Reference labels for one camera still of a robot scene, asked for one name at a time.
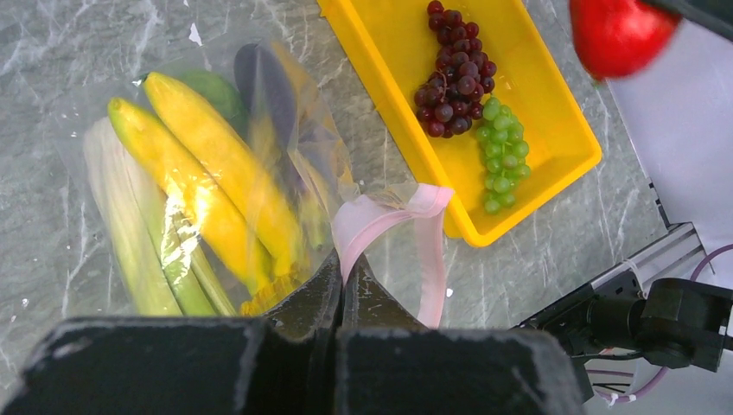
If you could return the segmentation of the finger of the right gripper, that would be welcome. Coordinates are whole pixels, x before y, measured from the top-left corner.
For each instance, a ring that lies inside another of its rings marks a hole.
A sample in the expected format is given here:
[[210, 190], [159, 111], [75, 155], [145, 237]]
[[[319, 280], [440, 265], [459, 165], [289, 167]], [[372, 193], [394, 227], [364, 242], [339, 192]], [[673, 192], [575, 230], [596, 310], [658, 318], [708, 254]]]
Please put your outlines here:
[[732, 0], [644, 0], [732, 41]]

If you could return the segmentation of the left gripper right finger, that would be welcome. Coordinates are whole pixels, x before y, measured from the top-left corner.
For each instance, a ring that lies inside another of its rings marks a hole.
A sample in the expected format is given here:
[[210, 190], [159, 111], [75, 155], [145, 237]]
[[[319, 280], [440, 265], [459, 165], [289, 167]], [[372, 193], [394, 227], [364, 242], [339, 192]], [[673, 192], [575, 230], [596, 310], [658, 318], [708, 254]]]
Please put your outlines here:
[[337, 414], [581, 414], [570, 358], [535, 329], [427, 329], [365, 258], [343, 291]]

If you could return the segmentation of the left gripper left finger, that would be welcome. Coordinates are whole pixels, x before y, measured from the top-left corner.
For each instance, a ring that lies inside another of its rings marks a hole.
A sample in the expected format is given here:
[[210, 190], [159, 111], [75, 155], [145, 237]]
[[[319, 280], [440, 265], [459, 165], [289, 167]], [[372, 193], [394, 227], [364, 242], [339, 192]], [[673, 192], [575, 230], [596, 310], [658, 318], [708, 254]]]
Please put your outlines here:
[[78, 317], [33, 350], [5, 414], [328, 414], [340, 263], [259, 317]]

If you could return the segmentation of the red mango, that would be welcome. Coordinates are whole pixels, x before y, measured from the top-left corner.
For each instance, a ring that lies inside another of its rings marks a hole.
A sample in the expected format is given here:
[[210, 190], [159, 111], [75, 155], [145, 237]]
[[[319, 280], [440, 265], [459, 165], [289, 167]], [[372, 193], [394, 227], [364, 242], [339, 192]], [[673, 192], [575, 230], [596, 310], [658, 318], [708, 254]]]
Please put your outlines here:
[[638, 73], [660, 55], [682, 17], [642, 1], [570, 0], [572, 40], [597, 81]]

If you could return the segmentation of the celery stalk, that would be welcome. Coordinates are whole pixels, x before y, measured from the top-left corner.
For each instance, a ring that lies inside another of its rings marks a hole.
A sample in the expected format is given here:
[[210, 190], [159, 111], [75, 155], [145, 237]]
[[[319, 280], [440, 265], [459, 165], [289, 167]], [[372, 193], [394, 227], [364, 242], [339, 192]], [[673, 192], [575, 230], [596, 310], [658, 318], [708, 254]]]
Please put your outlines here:
[[146, 316], [235, 316], [199, 234], [120, 143], [107, 117], [82, 138], [92, 197], [125, 288]]

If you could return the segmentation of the clear zip top bag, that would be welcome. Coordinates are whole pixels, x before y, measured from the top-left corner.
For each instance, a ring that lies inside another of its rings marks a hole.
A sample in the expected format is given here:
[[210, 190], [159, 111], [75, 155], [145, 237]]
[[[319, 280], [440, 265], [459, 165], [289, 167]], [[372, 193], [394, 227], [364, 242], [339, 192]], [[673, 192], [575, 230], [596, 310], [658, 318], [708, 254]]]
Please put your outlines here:
[[384, 233], [414, 227], [417, 319], [435, 328], [450, 188], [362, 193], [328, 105], [276, 41], [215, 41], [52, 106], [57, 149], [96, 206], [132, 310], [256, 316], [315, 273], [337, 280]]

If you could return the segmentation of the yellow banana bunch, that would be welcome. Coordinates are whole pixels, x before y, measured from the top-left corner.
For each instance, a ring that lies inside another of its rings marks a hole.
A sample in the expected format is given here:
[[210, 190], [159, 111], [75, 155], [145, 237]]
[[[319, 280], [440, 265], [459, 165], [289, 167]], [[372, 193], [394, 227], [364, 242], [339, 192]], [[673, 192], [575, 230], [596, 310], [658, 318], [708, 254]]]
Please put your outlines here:
[[206, 95], [159, 72], [142, 87], [149, 110], [108, 101], [118, 139], [248, 289], [242, 314], [266, 312], [297, 287], [307, 263], [293, 208]]

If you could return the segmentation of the green bumpy citrus fruit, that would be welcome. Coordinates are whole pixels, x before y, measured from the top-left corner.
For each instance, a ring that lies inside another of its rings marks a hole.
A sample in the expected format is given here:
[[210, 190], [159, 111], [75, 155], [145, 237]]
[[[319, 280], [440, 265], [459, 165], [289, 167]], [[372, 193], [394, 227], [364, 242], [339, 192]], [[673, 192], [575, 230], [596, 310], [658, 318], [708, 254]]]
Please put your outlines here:
[[241, 138], [245, 137], [248, 113], [239, 91], [228, 80], [203, 69], [189, 70], [176, 75], [176, 78], [199, 93]]

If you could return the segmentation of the dark purple eggplant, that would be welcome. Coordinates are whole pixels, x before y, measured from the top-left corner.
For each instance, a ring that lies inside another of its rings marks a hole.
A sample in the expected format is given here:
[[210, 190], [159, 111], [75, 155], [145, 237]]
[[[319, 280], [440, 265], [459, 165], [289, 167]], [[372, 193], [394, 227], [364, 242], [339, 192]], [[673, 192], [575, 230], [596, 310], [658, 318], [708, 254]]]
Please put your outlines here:
[[249, 117], [245, 141], [289, 202], [297, 203], [305, 186], [288, 155], [297, 133], [297, 108], [284, 66], [269, 46], [248, 43], [235, 55], [233, 70]]

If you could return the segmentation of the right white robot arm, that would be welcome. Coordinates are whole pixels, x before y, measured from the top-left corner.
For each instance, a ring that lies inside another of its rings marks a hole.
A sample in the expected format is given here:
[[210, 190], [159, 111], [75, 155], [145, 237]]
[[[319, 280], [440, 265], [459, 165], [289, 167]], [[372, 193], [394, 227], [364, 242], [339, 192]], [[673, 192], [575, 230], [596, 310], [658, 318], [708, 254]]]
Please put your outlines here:
[[[586, 72], [597, 81], [638, 73], [671, 42], [688, 19], [725, 39], [732, 7], [722, 1], [572, 1], [572, 40]], [[604, 396], [630, 403], [650, 392], [671, 369], [716, 372], [728, 334], [732, 292], [688, 279], [661, 278], [643, 290], [634, 268], [604, 273], [521, 323], [552, 335], [569, 355], [583, 400]], [[592, 360], [643, 359], [657, 367], [643, 386], [604, 394], [590, 380]]]

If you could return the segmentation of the green grape bunch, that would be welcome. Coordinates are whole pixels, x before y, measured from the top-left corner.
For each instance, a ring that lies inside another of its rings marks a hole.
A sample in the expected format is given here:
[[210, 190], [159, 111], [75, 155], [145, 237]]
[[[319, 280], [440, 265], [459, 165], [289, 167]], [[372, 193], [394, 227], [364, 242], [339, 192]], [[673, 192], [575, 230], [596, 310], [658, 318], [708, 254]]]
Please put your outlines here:
[[514, 191], [531, 174], [526, 163], [530, 148], [524, 139], [524, 125], [496, 97], [483, 105], [480, 121], [476, 137], [487, 170], [483, 207], [488, 214], [498, 214], [516, 203]]

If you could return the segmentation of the purple grape bunch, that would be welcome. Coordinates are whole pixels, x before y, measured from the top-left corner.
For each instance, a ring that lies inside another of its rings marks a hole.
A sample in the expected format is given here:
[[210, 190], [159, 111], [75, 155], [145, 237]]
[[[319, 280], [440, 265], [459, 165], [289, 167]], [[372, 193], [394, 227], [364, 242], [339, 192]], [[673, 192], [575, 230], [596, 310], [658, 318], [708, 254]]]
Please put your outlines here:
[[429, 2], [426, 11], [439, 49], [434, 70], [413, 94], [415, 115], [429, 137], [452, 138], [482, 118], [497, 67], [483, 50], [477, 22], [440, 1]]

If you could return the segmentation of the yellow plastic tray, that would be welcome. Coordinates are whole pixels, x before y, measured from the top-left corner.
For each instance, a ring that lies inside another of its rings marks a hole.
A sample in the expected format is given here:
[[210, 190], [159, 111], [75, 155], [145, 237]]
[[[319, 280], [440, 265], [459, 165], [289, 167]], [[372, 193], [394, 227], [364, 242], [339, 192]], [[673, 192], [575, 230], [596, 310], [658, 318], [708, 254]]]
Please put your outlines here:
[[499, 214], [484, 207], [484, 173], [475, 133], [428, 137], [415, 115], [414, 92], [435, 67], [438, 44], [425, 1], [322, 1], [320, 8], [417, 181], [450, 187], [444, 231], [475, 247], [495, 242], [596, 166], [601, 146], [524, 4], [448, 1], [479, 25], [497, 64], [494, 96], [524, 126], [531, 173], [516, 204]]

